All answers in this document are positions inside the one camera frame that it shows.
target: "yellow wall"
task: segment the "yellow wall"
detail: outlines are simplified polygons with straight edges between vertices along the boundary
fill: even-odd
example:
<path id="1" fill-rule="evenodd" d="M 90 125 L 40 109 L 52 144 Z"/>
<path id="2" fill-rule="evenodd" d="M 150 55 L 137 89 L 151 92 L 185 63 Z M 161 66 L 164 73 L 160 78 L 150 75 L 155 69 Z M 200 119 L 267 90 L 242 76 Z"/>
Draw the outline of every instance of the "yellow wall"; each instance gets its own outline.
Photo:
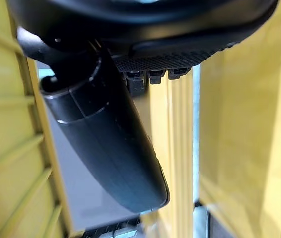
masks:
<path id="1" fill-rule="evenodd" d="M 0 0 L 0 238 L 64 237 L 71 222 L 36 67 L 14 32 Z"/>
<path id="2" fill-rule="evenodd" d="M 134 99 L 163 168 L 170 203 L 143 216 L 149 238 L 193 237 L 193 75 L 178 80 L 165 76 Z"/>
<path id="3" fill-rule="evenodd" d="M 281 1 L 201 66 L 200 194 L 238 238 L 281 238 Z"/>

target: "textured plastic surface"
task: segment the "textured plastic surface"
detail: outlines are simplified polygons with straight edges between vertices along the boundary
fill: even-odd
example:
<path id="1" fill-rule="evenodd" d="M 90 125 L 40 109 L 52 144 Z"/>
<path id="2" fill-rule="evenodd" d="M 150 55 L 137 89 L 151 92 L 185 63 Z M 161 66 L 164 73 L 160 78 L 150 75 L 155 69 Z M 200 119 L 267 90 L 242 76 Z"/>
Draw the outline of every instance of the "textured plastic surface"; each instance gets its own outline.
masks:
<path id="1" fill-rule="evenodd" d="M 162 169 L 113 63 L 102 57 L 94 77 L 54 91 L 57 84 L 51 77 L 41 81 L 46 103 L 105 190 L 136 213 L 166 205 Z"/>

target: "black plastic housing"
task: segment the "black plastic housing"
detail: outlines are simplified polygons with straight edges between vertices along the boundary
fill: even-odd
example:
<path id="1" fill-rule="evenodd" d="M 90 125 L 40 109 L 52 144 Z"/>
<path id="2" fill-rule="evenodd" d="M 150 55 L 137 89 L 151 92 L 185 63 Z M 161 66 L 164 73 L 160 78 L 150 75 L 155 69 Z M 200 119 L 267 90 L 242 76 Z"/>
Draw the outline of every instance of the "black plastic housing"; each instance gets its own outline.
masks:
<path id="1" fill-rule="evenodd" d="M 40 89 L 70 144 L 105 190 L 132 212 L 158 209 L 169 201 L 168 186 L 126 86 L 108 58 L 107 63 L 99 57 L 83 80 L 64 85 L 45 77 Z"/>

